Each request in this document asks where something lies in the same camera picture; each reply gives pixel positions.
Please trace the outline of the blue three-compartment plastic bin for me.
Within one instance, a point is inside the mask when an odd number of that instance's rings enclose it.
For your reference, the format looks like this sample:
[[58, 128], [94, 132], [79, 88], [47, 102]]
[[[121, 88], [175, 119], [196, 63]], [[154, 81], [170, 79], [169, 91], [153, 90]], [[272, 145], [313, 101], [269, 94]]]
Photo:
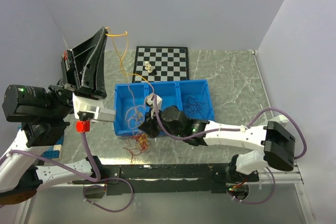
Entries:
[[135, 113], [145, 114], [149, 110], [143, 105], [152, 92], [162, 98], [162, 110], [174, 105], [189, 118], [215, 120], [207, 80], [117, 84], [114, 96], [117, 114], [113, 123], [117, 136], [130, 136], [138, 131]]

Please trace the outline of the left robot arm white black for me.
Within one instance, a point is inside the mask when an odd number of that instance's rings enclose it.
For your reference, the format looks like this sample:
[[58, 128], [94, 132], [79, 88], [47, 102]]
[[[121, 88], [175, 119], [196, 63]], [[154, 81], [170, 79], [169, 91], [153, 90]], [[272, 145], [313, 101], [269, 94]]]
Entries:
[[[105, 109], [104, 51], [108, 30], [100, 28], [91, 38], [61, 57], [62, 77], [48, 88], [11, 84], [2, 108], [7, 121], [21, 124], [10, 147], [1, 157], [1, 206], [31, 199], [42, 189], [87, 180], [103, 179], [99, 159], [90, 152], [85, 159], [59, 164], [43, 153], [63, 135], [73, 114], [76, 130], [86, 138], [92, 122], [113, 122], [115, 111]], [[43, 159], [46, 167], [36, 166]]]

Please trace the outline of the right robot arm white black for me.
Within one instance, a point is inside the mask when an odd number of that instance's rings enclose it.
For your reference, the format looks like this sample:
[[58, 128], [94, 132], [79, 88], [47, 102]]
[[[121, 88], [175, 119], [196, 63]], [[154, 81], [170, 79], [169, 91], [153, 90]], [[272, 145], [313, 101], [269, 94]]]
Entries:
[[279, 115], [266, 125], [237, 126], [210, 120], [191, 119], [176, 106], [163, 111], [151, 109], [139, 130], [156, 138], [161, 132], [192, 146], [233, 146], [249, 149], [232, 157], [229, 175], [241, 181], [252, 172], [271, 167], [290, 172], [294, 167], [295, 137], [285, 129], [288, 117]]

